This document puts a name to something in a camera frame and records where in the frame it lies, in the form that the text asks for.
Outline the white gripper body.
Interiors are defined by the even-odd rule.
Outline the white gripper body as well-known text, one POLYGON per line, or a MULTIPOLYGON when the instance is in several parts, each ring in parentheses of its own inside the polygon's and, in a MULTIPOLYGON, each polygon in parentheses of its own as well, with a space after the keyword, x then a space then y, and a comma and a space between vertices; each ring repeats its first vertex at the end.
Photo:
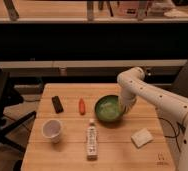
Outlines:
POLYGON ((126 89, 121 89, 119 94, 119 108, 122 114, 129 112, 136 103, 136 95, 126 89))

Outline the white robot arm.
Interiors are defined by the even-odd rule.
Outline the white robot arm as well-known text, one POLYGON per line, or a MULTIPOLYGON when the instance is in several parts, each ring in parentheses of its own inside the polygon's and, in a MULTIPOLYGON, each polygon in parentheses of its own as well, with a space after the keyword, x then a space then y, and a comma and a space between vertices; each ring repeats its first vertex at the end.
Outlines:
POLYGON ((119 108, 128 112, 136 103, 136 96, 148 101, 167 114, 174 115, 185 128, 182 151, 177 171, 188 171, 188 98, 144 82, 145 73, 140 67, 133 67, 117 76, 121 87, 119 108))

